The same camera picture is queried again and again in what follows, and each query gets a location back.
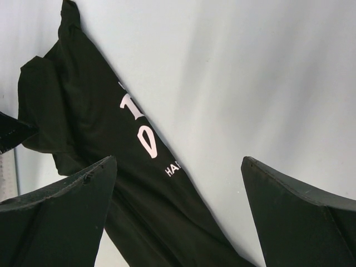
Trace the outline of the black printed t shirt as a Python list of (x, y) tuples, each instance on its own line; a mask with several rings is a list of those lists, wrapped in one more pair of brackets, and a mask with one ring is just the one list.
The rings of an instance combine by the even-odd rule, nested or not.
[(70, 176), (106, 156), (117, 178), (105, 230), (129, 266), (249, 266), (190, 178), (63, 1), (58, 41), (21, 67), (18, 118), (38, 128), (24, 142)]

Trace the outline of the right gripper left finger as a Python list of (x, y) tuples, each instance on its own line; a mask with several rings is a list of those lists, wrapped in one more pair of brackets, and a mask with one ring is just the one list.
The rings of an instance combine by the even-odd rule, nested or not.
[(94, 266), (116, 180), (113, 156), (1, 202), (1, 266)]

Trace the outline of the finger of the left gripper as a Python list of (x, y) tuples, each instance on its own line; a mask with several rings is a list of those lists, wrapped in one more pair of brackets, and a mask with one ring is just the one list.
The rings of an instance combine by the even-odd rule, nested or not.
[(1, 155), (37, 133), (37, 129), (1, 112)]

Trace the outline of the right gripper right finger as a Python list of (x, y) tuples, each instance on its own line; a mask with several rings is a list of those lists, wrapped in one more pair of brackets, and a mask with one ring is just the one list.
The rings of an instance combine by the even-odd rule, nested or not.
[(241, 173), (267, 266), (355, 266), (355, 200), (250, 156)]

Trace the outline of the white plastic basket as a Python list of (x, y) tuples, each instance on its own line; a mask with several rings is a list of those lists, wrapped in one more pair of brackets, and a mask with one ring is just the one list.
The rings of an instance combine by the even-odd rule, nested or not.
[(1, 154), (0, 177), (1, 201), (16, 197), (18, 186), (14, 150)]

